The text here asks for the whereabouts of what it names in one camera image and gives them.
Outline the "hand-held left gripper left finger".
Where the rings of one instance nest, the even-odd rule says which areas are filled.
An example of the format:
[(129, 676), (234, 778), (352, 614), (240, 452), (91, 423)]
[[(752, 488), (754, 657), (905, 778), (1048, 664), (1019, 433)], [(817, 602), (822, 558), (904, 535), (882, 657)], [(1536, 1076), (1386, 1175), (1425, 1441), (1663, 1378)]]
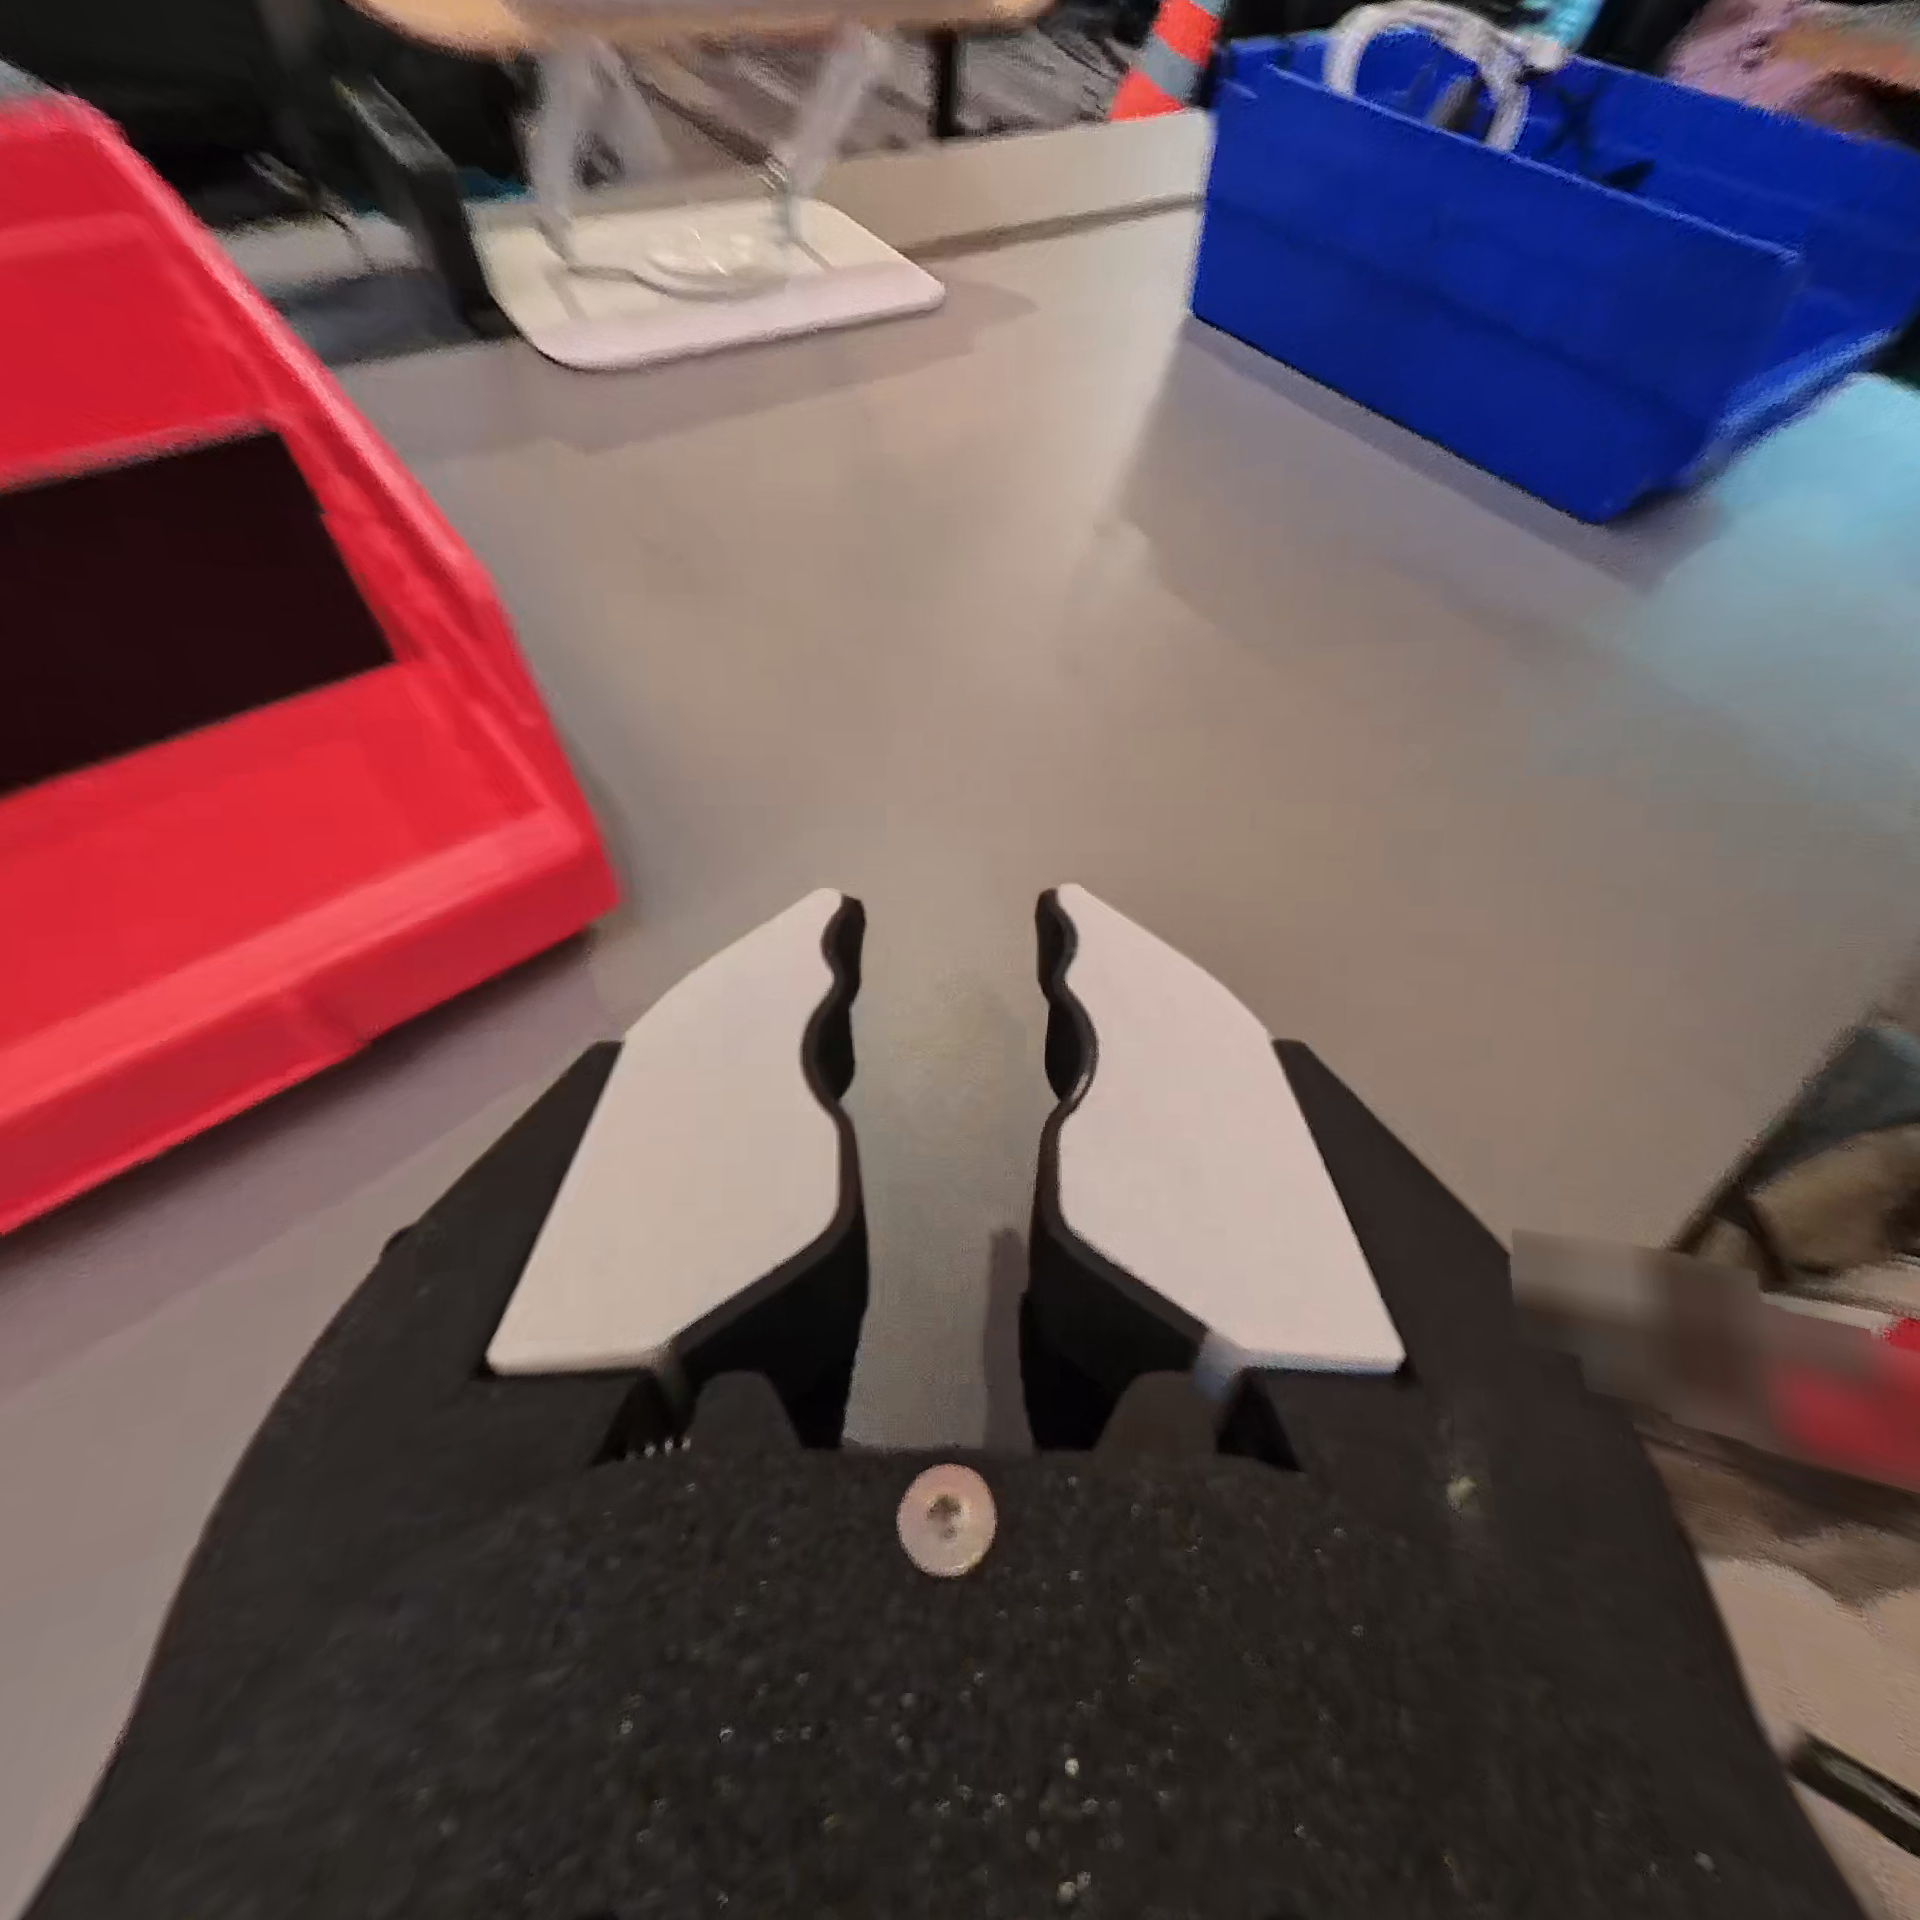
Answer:
[(754, 1374), (805, 1447), (841, 1447), (872, 1298), (847, 1110), (864, 937), (862, 900), (814, 890), (627, 1030), (495, 1376), (630, 1376), (687, 1426), (709, 1382)]

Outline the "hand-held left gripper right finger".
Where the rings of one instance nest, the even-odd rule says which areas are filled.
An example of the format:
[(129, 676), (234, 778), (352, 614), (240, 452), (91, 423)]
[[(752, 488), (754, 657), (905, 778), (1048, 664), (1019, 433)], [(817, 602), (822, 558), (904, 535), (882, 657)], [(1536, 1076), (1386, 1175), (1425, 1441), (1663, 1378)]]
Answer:
[(1406, 1343), (1259, 1018), (1079, 883), (1035, 907), (1053, 1110), (1019, 1303), (1025, 1418), (1090, 1452), (1146, 1376), (1387, 1382)]

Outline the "black desk post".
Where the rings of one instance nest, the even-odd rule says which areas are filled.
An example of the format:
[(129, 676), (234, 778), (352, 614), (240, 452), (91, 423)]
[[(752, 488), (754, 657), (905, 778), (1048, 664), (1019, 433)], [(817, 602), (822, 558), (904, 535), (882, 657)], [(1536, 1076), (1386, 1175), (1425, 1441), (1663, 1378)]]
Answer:
[(328, 86), (377, 208), (415, 243), (469, 334), (506, 338), (513, 324), (493, 294), (454, 160), (374, 75), (333, 72)]

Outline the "black bin divider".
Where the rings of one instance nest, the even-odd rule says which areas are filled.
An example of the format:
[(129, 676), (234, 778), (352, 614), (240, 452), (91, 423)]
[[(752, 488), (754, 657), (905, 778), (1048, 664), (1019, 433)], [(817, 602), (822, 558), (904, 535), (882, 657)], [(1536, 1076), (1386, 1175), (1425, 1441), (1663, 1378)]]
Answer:
[(271, 430), (2, 495), (2, 794), (393, 664)]

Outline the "red plastic bin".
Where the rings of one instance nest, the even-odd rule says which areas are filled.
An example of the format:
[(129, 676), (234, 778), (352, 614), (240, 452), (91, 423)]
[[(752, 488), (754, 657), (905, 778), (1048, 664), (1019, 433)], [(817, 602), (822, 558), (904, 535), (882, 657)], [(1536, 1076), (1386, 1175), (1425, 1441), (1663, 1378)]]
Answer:
[(6, 68), (2, 495), (271, 430), (393, 664), (2, 802), (15, 1233), (563, 944), (617, 883), (493, 578), (102, 112)]

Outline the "orange striped cone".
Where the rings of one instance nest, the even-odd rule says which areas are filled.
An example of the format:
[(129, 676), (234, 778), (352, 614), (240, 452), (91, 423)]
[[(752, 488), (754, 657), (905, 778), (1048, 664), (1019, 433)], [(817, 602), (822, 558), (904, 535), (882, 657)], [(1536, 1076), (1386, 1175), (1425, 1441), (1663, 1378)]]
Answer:
[(1110, 123), (1190, 111), (1209, 72), (1223, 12), (1223, 2), (1161, 2), (1115, 88)]

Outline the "blue plastic bin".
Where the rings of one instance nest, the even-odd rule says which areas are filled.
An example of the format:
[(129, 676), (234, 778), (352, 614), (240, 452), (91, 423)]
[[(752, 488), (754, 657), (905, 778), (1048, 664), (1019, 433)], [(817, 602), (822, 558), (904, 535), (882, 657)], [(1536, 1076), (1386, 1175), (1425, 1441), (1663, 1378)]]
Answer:
[(1702, 486), (1915, 320), (1909, 150), (1587, 57), (1502, 150), (1430, 35), (1333, 55), (1222, 55), (1192, 311), (1559, 513)]

